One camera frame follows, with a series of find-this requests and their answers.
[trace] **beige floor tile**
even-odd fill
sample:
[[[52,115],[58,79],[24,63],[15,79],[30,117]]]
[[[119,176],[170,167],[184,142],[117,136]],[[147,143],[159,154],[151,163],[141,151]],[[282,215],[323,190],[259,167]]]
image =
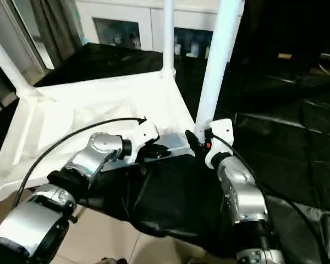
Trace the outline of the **beige floor tile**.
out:
[[[58,255],[78,264],[93,264],[106,256],[129,260],[138,235],[131,224],[86,209],[78,223],[70,225]]]
[[[205,253],[205,256],[198,259],[197,261],[194,261],[193,264],[237,264],[235,259],[231,258],[218,258],[214,257],[213,255],[209,253]]]
[[[72,262],[70,260],[67,260],[66,258],[55,256],[51,264],[76,264],[75,262]]]
[[[154,238],[141,234],[138,238],[130,264],[180,264],[192,257],[203,257],[205,251],[186,242],[166,238]]]

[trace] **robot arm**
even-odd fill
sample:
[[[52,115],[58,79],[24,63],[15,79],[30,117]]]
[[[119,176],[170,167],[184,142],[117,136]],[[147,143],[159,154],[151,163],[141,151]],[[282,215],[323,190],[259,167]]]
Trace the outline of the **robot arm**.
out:
[[[132,164],[138,151],[159,138],[154,124],[145,121],[122,138],[93,134],[87,146],[60,170],[48,176],[26,202],[0,225],[0,264],[50,263],[69,228],[69,218],[106,162]]]
[[[217,135],[233,144],[231,120],[213,121],[210,130],[208,135]],[[198,141],[193,139],[193,135],[188,138],[191,147],[198,150]],[[232,151],[215,137],[210,136],[204,148],[209,149],[205,156],[206,165],[216,170],[227,202],[238,264],[284,263],[268,222],[263,193],[256,186],[254,177],[241,160],[232,156]]]

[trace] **white cabinet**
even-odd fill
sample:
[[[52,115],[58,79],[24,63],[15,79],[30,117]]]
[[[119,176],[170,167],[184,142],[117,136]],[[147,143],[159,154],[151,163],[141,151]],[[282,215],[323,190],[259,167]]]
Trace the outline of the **white cabinet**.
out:
[[[237,34],[244,0],[237,16]],[[77,0],[89,42],[163,51],[163,0]],[[211,43],[219,0],[174,0],[177,52],[205,57]]]
[[[150,8],[76,2],[88,42],[153,50]]]

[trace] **black cable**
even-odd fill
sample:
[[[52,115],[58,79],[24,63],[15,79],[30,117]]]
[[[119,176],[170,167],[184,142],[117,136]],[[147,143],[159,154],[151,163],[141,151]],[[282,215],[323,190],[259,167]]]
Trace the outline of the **black cable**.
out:
[[[318,245],[318,249],[319,249],[319,255],[321,258],[322,263],[328,263],[328,254],[326,253],[326,250],[324,248],[323,242],[322,242],[322,238],[317,234],[317,232],[315,231],[314,227],[312,226],[311,222],[309,221],[309,219],[306,217],[306,215],[301,211],[300,208],[298,208],[297,205],[295,205],[288,197],[286,197],[285,195],[281,194],[280,192],[278,192],[277,190],[274,190],[272,187],[270,187],[269,185],[265,184],[264,182],[260,181],[257,179],[253,169],[247,164],[247,162],[242,158],[242,156],[240,155],[240,153],[237,152],[237,150],[235,150],[230,144],[228,144],[225,140],[223,140],[222,138],[218,137],[217,135],[212,134],[213,138],[216,138],[217,140],[221,141],[226,147],[228,147],[236,156],[238,159],[241,160],[241,162],[243,163],[243,165],[247,168],[247,170],[250,172],[250,174],[252,175],[252,177],[254,178],[256,184],[258,187],[260,187],[260,190],[263,194],[264,197],[267,196],[267,194],[264,191],[264,188],[267,189],[268,191],[270,191],[271,193],[273,193],[276,197],[284,200],[285,202],[287,202],[297,213],[298,215],[302,218],[302,220],[306,223],[306,225],[308,226],[310,232],[312,233],[317,245]]]
[[[15,200],[13,202],[12,205],[12,209],[15,209],[21,199],[23,190],[28,182],[28,179],[30,177],[30,175],[32,174],[33,170],[37,167],[37,165],[42,161],[43,158],[45,158],[53,149],[55,149],[57,146],[59,146],[61,143],[63,143],[64,141],[68,140],[70,137],[79,134],[85,130],[97,127],[99,125],[104,125],[107,123],[112,123],[112,122],[117,122],[117,121],[126,121],[126,120],[135,120],[138,121],[139,123],[142,123],[145,119],[142,118],[134,118],[134,117],[125,117],[125,118],[115,118],[115,119],[110,119],[110,120],[106,120],[106,121],[102,121],[93,125],[88,125],[84,128],[78,129],[74,132],[72,132],[71,134],[66,135],[65,137],[63,137],[62,139],[60,139],[59,141],[57,141],[54,145],[52,145],[51,147],[49,147],[32,165],[32,167],[30,167],[29,171],[27,172],[26,176],[24,177],[20,188],[18,189],[18,192],[16,194]]]

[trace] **gray curtain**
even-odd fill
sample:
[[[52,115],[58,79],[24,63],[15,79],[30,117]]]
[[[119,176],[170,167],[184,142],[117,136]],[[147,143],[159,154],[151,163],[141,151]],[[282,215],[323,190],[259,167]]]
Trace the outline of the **gray curtain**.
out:
[[[63,1],[69,0],[30,0],[41,40],[55,68],[82,46]]]

